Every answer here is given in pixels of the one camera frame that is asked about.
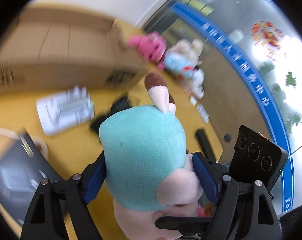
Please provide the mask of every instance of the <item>yellow table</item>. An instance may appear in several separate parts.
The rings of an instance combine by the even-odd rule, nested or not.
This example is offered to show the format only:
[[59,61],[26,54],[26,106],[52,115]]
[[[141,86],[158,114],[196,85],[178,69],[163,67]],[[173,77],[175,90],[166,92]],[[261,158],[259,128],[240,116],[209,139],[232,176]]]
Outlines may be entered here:
[[[132,35],[141,33],[140,30],[130,24],[122,21],[119,22],[123,27],[126,39]],[[150,69],[155,70],[154,65],[149,65]],[[189,103],[189,97],[174,78],[166,73],[163,73],[163,76],[166,78],[169,91],[176,102],[176,116],[185,129],[187,148],[190,152],[200,151],[200,147],[195,139],[195,131],[199,128],[204,128],[214,153],[217,159],[219,159],[222,147],[211,123],[204,124],[195,107]],[[102,152],[102,147],[99,144],[98,136],[89,131],[88,124],[74,127],[54,137],[46,137],[44,135],[37,115],[36,100],[56,92],[58,91],[47,90],[0,96],[0,127],[16,132],[25,128],[31,136],[37,136],[45,140],[50,152],[50,164],[64,179],[68,179],[74,173],[81,173],[89,163],[93,163]],[[95,113],[99,115],[99,113],[107,112],[113,101],[122,95],[124,91],[90,90],[89,93],[95,105]],[[144,88],[143,80],[140,80],[129,91],[129,94],[139,98],[141,105],[152,104]],[[0,152],[2,152],[3,146],[9,142],[9,139],[0,136]],[[105,185],[102,186],[98,197],[88,205],[88,208],[103,239],[126,239],[115,221],[112,198],[107,192]],[[0,210],[14,232],[19,236],[21,227],[6,213],[1,205]],[[65,224],[70,240],[77,239],[69,215],[65,218]]]

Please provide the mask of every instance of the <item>metal screw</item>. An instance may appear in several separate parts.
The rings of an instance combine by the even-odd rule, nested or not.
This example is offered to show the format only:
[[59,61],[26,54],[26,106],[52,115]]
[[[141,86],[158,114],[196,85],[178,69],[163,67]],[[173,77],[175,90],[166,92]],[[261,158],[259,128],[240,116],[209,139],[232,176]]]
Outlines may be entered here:
[[224,176],[223,176],[223,180],[229,182],[229,181],[232,180],[232,178],[231,178],[231,176],[229,176],[229,175],[224,175]]
[[258,186],[258,187],[260,187],[260,186],[263,185],[263,182],[261,182],[260,180],[256,180],[255,181],[255,185]]
[[81,174],[74,174],[73,176],[72,176],[72,179],[73,180],[79,180],[79,179],[81,179]]
[[49,182],[49,179],[43,179],[43,180],[41,181],[41,184],[42,184],[42,185],[46,185],[46,184],[48,184],[48,182]]

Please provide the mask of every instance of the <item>blue banner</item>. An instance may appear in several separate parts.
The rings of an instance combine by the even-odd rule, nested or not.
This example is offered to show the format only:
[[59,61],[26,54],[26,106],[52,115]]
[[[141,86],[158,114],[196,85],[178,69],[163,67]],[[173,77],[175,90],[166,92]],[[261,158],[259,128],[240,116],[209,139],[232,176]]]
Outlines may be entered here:
[[[282,116],[264,80],[244,52],[236,44],[233,44],[219,27],[190,6],[177,2],[172,6],[171,10],[207,37],[231,63],[255,98],[274,143],[282,147],[290,155],[289,140]],[[293,206],[294,167],[292,158],[289,158],[281,178],[282,212],[284,213],[291,210]]]

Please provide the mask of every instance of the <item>teal fabric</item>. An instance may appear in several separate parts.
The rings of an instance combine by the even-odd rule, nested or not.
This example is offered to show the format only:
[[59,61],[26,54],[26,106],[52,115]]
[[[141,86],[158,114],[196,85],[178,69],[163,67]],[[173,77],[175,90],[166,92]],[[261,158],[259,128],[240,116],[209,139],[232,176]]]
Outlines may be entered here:
[[186,157],[185,132],[170,111],[151,105],[118,112],[100,126],[112,197],[131,210],[156,211],[156,188]]

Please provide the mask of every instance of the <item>pink plush toy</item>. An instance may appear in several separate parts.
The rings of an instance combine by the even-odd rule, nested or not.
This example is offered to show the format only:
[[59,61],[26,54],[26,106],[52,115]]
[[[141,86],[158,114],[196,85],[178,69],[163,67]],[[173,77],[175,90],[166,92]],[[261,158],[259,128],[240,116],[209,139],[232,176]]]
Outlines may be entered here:
[[166,40],[158,32],[149,33],[146,36],[133,36],[129,39],[128,45],[137,49],[146,62],[157,63],[158,69],[164,69]]

